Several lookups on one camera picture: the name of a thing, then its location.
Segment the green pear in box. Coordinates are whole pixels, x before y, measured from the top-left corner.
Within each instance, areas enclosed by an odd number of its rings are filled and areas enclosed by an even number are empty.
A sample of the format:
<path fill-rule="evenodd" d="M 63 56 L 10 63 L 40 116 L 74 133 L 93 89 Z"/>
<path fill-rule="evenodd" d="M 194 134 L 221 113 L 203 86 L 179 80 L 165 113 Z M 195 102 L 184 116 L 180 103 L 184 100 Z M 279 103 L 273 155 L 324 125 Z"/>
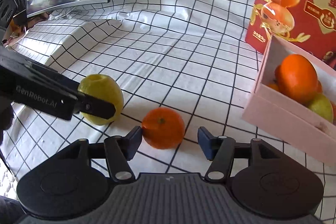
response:
<path fill-rule="evenodd" d="M 330 100 L 323 95 L 322 93 L 318 93 L 307 105 L 306 107 L 313 111 L 315 114 L 318 114 L 325 120 L 333 123 L 334 120 L 334 112 L 333 106 Z"/>

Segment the small orange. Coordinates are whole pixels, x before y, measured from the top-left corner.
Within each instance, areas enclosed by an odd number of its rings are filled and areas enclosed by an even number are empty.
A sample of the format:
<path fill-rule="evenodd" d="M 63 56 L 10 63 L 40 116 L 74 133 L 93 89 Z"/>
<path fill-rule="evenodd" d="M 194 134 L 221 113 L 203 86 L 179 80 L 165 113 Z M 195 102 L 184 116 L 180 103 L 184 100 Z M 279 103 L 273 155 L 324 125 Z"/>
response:
<path fill-rule="evenodd" d="M 333 122 L 336 121 L 336 104 L 332 101 L 330 101 L 331 106 L 333 107 Z"/>

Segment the large orange fruit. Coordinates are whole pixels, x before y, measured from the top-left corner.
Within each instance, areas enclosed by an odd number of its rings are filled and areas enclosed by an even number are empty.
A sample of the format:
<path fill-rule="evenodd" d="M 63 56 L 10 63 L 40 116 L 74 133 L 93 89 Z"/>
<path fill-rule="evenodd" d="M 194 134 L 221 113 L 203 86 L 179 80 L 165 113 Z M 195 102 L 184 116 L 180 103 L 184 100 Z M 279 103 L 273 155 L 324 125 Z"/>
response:
<path fill-rule="evenodd" d="M 304 105 L 317 94 L 318 76 L 314 66 L 304 56 L 291 54 L 281 62 L 280 92 Z"/>

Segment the red egg package bag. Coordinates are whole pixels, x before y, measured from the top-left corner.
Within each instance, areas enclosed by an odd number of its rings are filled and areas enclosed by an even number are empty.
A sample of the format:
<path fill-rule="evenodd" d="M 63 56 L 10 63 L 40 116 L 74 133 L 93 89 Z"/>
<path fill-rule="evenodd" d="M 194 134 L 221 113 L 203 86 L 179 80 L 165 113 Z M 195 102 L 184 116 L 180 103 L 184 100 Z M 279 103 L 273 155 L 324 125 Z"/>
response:
<path fill-rule="evenodd" d="M 335 66 L 335 0 L 255 0 L 245 40 L 263 53 L 273 37 Z"/>

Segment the pink cardboard box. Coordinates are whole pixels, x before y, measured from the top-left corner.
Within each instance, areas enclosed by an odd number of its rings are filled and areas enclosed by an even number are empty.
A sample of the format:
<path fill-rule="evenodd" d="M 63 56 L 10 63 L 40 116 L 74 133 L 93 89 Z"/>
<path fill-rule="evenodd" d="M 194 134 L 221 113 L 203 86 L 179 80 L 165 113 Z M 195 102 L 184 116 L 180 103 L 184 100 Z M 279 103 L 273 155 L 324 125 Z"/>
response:
<path fill-rule="evenodd" d="M 317 161 L 334 167 L 335 125 L 268 87 L 268 83 L 274 79 L 276 67 L 292 53 L 302 55 L 312 63 L 324 94 L 331 101 L 335 101 L 335 70 L 294 44 L 273 37 L 266 46 L 261 68 L 242 118 Z"/>

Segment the mandarin orange in box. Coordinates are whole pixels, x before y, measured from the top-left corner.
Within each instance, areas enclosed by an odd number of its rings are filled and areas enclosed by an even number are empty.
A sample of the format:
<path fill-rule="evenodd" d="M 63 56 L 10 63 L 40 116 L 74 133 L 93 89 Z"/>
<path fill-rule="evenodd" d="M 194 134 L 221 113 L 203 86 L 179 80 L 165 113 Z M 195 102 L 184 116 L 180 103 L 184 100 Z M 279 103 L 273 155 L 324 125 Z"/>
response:
<path fill-rule="evenodd" d="M 271 89 L 273 89 L 273 90 L 275 90 L 275 91 L 277 91 L 277 92 L 280 92 L 280 89 L 279 89 L 279 87 L 278 87 L 278 84 L 276 84 L 276 83 L 269 83 L 269 84 L 267 85 L 267 87 L 269 87 L 269 88 L 271 88 Z"/>

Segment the white checkered tablecloth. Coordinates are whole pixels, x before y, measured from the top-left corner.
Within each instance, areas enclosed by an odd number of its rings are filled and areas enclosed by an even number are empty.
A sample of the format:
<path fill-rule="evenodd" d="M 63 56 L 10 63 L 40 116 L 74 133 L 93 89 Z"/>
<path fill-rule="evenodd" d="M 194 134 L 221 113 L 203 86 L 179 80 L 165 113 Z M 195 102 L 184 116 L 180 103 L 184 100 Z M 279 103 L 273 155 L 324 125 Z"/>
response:
<path fill-rule="evenodd" d="M 181 115 L 185 137 L 172 149 L 142 142 L 130 166 L 141 172 L 205 174 L 210 162 L 197 130 L 238 142 L 257 137 L 313 171 L 324 196 L 316 216 L 335 223 L 335 169 L 242 120 L 261 67 L 262 54 L 245 42 L 255 0 L 110 0 L 104 5 L 56 10 L 11 46 L 69 79 L 112 77 L 124 108 L 110 124 L 97 126 L 76 114 L 64 121 L 17 103 L 1 150 L 1 194 L 15 198 L 17 181 L 73 141 L 101 142 L 124 135 L 157 107 Z"/>

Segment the mandarin orange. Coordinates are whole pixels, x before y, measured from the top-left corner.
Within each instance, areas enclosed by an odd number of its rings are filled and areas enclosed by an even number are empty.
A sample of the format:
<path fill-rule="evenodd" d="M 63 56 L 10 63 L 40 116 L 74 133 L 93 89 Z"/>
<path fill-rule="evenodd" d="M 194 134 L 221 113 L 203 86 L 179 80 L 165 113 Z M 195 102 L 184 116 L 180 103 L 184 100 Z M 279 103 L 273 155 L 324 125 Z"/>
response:
<path fill-rule="evenodd" d="M 317 92 L 318 93 L 323 93 L 323 87 L 320 81 L 318 81 L 318 86 L 317 86 Z"/>
<path fill-rule="evenodd" d="M 171 149 L 183 141 L 185 123 L 174 110 L 158 107 L 143 118 L 142 136 L 148 145 L 156 149 Z"/>
<path fill-rule="evenodd" d="M 271 89 L 273 89 L 273 90 L 275 90 L 275 91 L 277 91 L 277 92 L 280 92 L 280 89 L 279 89 L 279 87 L 278 87 L 278 84 L 276 84 L 276 83 L 269 83 L 269 84 L 267 85 L 267 87 L 269 87 L 269 88 L 271 88 Z"/>
<path fill-rule="evenodd" d="M 277 83 L 278 80 L 280 79 L 280 69 L 281 65 L 278 65 L 274 71 L 274 76 L 275 76 L 275 82 Z"/>

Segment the yellow lemon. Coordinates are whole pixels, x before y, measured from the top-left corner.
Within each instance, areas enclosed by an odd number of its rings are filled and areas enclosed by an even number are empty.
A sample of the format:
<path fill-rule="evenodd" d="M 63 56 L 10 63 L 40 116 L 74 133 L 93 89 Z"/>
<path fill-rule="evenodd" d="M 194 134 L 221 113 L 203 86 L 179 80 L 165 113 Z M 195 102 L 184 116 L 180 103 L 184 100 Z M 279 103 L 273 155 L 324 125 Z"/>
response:
<path fill-rule="evenodd" d="M 119 118 L 124 105 L 123 93 L 116 81 L 110 76 L 101 74 L 88 75 L 81 80 L 78 91 L 112 103 L 115 106 L 116 112 L 114 116 L 110 116 L 108 119 L 82 113 L 85 119 L 92 124 L 103 126 Z"/>

